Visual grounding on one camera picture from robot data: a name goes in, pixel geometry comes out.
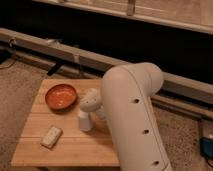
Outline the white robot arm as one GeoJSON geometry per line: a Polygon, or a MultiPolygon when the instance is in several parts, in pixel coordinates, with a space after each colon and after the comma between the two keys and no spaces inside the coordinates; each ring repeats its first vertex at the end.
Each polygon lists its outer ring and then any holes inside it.
{"type": "Polygon", "coordinates": [[[105,73],[100,89],[89,89],[80,100],[80,129],[91,128],[91,112],[107,121],[121,171],[173,171],[151,103],[163,82],[152,63],[120,65],[105,73]]]}

